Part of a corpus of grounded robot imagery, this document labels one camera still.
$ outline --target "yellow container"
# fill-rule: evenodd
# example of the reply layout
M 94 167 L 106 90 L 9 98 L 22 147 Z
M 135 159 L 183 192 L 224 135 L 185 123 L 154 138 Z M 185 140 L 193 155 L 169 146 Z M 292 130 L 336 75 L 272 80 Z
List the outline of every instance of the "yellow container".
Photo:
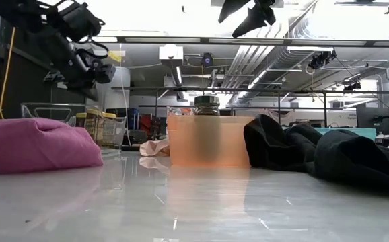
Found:
M 103 143 L 105 147 L 114 148 L 114 137 L 116 131 L 116 115 L 104 113 L 104 123 L 103 123 Z
M 253 117 L 168 116 L 173 165 L 249 167 L 244 126 Z
M 87 113 L 76 114 L 76 127 L 85 128 L 85 120 L 87 119 Z

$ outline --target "metal rail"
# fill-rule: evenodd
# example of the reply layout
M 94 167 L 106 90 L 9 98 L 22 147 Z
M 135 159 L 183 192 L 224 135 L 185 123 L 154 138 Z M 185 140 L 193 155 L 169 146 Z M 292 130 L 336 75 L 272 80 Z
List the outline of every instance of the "metal rail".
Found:
M 122 87 L 111 87 L 112 90 L 121 91 Z M 294 93 L 294 94 L 310 94 L 310 93 L 341 93 L 341 94 L 389 94 L 389 91 L 332 91 L 332 90 L 290 90 L 290 89 L 248 89 L 248 88 L 202 88 L 202 87 L 125 87 L 125 90 L 132 91 L 253 91 L 261 93 Z
M 389 40 L 325 40 L 293 38 L 232 38 L 232 37 L 182 37 L 182 36 L 101 36 L 110 37 L 103 44 L 216 44 L 250 46 L 315 46 L 389 48 Z
M 112 90 L 122 90 L 122 87 L 111 87 Z M 279 123 L 281 124 L 281 110 L 324 110 L 324 126 L 328 126 L 328 113 L 327 110 L 344 110 L 345 108 L 327 108 L 327 93 L 344 93 L 344 94 L 389 94 L 389 91 L 332 91 L 332 90 L 284 90 L 284 89 L 242 89 L 242 88 L 201 88 L 201 87 L 125 87 L 125 90 L 143 90 L 143 91 L 156 91 L 155 95 L 155 105 L 139 105 L 139 107 L 154 107 L 155 115 L 157 116 L 157 109 L 164 108 L 167 106 L 158 105 L 158 93 L 161 90 L 165 91 L 227 91 L 227 92 L 239 92 L 239 91 L 255 91 L 261 93 L 278 93 L 278 107 L 262 107 L 262 106 L 230 106 L 231 110 L 235 109 L 277 109 L 279 115 Z M 292 108 L 292 107 L 281 107 L 281 93 L 294 93 L 294 94 L 307 94 L 307 93 L 321 93 L 324 98 L 324 107 L 323 108 Z M 193 108 L 194 106 L 175 106 L 181 108 Z

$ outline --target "pink fabric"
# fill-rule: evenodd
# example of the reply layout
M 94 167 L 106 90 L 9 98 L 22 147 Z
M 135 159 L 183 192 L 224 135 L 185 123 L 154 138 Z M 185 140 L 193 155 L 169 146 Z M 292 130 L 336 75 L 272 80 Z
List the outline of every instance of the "pink fabric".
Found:
M 139 147 L 139 152 L 142 156 L 170 156 L 169 139 L 147 141 Z
M 0 120 L 0 174 L 102 165 L 84 128 L 44 118 Z

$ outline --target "teal object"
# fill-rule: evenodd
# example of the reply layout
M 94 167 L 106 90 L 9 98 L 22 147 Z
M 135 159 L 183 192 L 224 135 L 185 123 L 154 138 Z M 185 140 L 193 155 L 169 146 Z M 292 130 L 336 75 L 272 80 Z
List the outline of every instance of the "teal object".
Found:
M 376 129 L 375 128 L 314 128 L 317 130 L 320 134 L 326 134 L 329 131 L 332 130 L 348 130 L 351 132 L 354 132 L 355 134 L 359 136 L 363 136 L 366 138 L 369 138 L 371 140 L 376 139 Z

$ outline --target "computer monitor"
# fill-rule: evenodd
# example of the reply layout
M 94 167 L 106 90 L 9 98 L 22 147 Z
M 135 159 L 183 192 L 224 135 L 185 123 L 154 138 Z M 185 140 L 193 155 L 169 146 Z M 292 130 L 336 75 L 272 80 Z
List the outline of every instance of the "computer monitor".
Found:
M 375 128 L 377 132 L 389 134 L 389 109 L 356 107 L 357 127 Z

